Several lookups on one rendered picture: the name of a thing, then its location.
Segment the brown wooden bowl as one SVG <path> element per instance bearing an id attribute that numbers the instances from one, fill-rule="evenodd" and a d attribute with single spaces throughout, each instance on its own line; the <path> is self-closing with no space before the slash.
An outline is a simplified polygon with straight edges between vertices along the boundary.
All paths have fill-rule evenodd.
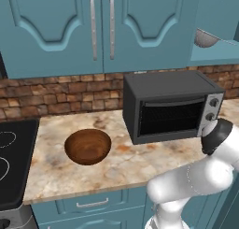
<path id="1" fill-rule="evenodd" d="M 66 155 L 79 165 L 95 165 L 105 159 L 111 149 L 109 135 L 97 129 L 74 132 L 64 142 Z"/>

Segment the grey mesh tea strainer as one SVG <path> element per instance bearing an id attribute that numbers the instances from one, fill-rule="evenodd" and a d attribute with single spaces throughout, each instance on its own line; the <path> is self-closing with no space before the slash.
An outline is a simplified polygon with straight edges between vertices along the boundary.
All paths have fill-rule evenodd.
<path id="1" fill-rule="evenodd" d="M 214 47 L 218 44 L 237 47 L 239 46 L 239 30 L 235 31 L 233 40 L 226 40 L 198 28 L 195 33 L 194 44 L 204 49 Z"/>

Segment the blue base cabinet door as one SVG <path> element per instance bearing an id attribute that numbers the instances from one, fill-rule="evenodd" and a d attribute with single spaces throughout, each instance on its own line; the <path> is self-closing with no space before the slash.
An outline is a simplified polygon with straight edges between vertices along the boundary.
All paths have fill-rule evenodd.
<path id="1" fill-rule="evenodd" d="M 125 208 L 92 216 L 40 223 L 39 229 L 142 229 L 144 207 Z"/>

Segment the open blue cabinet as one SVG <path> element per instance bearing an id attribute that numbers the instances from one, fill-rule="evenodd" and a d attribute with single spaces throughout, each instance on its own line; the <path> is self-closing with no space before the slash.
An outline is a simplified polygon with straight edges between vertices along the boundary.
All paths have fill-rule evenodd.
<path id="1" fill-rule="evenodd" d="M 195 28 L 220 38 L 214 46 L 192 46 L 188 66 L 239 64 L 239 0 L 199 0 Z"/>

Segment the black toaster oven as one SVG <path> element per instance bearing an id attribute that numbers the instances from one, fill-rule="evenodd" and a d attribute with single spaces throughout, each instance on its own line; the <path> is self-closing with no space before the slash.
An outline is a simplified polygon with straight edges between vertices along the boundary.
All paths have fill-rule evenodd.
<path id="1" fill-rule="evenodd" d="M 225 90 L 197 70 L 127 74 L 122 116 L 135 145 L 199 137 Z"/>

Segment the blue drawer front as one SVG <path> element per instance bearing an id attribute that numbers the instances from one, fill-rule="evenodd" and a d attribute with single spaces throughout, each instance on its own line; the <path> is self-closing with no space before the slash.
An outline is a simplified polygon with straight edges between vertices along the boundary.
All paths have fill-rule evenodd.
<path id="1" fill-rule="evenodd" d="M 99 201 L 104 201 L 108 197 L 109 201 L 105 205 L 90 208 L 77 208 L 76 203 L 89 204 Z M 68 199 L 59 199 L 55 201 L 55 205 L 59 214 L 79 213 L 92 213 L 96 211 L 109 210 L 111 207 L 117 207 L 128 200 L 127 190 L 118 190 L 114 192 L 95 193 Z"/>

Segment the black hob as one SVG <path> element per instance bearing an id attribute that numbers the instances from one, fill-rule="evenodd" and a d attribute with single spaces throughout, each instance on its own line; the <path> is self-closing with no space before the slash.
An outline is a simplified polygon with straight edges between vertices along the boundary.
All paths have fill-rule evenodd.
<path id="1" fill-rule="evenodd" d="M 38 126 L 36 119 L 0 123 L 0 211 L 22 203 Z"/>

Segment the grey oven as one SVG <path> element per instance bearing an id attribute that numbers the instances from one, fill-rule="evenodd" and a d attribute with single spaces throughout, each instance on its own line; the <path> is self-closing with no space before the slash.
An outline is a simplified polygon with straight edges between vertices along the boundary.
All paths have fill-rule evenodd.
<path id="1" fill-rule="evenodd" d="M 38 229 L 30 206 L 0 211 L 0 229 Z"/>

